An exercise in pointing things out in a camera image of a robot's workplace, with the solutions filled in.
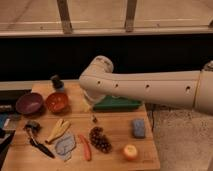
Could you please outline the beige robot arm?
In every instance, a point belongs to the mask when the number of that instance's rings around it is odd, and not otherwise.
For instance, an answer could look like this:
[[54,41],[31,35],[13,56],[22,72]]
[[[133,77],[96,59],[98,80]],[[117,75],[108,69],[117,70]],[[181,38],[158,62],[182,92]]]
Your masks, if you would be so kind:
[[213,115],[213,71],[115,74],[113,69],[109,58],[97,56],[83,71],[79,84],[90,102],[112,95]]

